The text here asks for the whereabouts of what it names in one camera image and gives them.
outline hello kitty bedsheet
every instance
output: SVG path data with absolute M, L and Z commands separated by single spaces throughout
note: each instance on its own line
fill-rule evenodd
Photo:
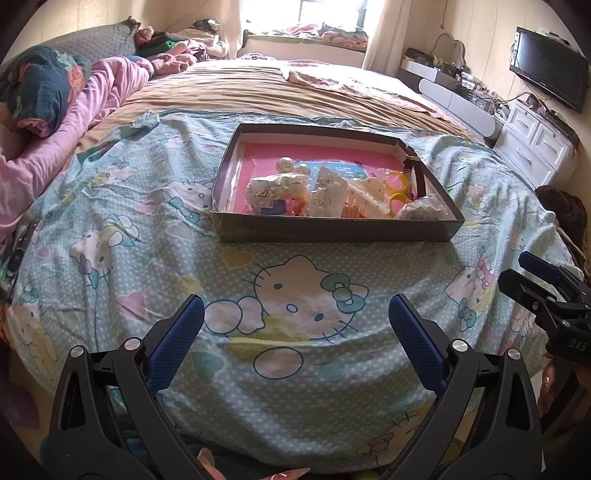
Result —
M 395 135 L 466 223 L 442 244 L 220 244 L 210 188 L 241 122 Z M 40 223 L 8 327 L 37 381 L 54 390 L 72 346 L 117 348 L 196 293 L 206 326 L 158 394 L 170 418 L 261 461 L 318 472 L 390 463 L 433 399 L 388 323 L 394 294 L 480 351 L 519 348 L 533 374 L 544 334 L 496 279 L 525 249 L 571 265 L 554 215 L 492 150 L 336 118 L 148 111 L 73 158 L 30 219 Z

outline white curtain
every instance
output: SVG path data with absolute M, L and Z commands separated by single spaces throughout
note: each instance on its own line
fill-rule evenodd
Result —
M 242 45 L 242 0 L 221 0 L 220 38 L 228 44 L 228 58 L 235 59 Z
M 395 76 L 400 67 L 411 0 L 384 0 L 377 28 L 369 39 L 362 68 Z

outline pillow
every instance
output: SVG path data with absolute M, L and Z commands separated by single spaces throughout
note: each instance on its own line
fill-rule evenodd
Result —
M 18 128 L 45 138 L 60 126 L 89 75 L 90 62 L 82 55 L 31 47 L 0 76 L 0 103 L 7 104 Z
M 84 55 L 92 64 L 98 59 L 134 55 L 134 35 L 139 26 L 139 23 L 129 17 L 120 23 L 67 33 L 47 40 L 41 45 L 53 47 L 70 55 Z

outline cardboard box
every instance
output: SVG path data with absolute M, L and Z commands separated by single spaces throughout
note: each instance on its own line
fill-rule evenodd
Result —
M 392 156 L 399 165 L 406 145 L 395 137 L 332 127 L 290 124 L 241 124 L 237 127 L 217 171 L 212 190 L 213 228 L 222 242 L 445 242 L 465 219 L 445 189 L 423 164 L 428 194 L 445 207 L 445 220 L 315 218 L 252 215 L 233 210 L 245 146 L 249 144 L 306 145 L 354 149 Z

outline floral pillow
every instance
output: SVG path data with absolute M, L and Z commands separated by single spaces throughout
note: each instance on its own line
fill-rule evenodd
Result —
M 18 128 L 45 138 L 59 128 L 89 75 L 90 61 L 83 55 L 31 47 L 2 72 L 0 103 L 7 104 Z

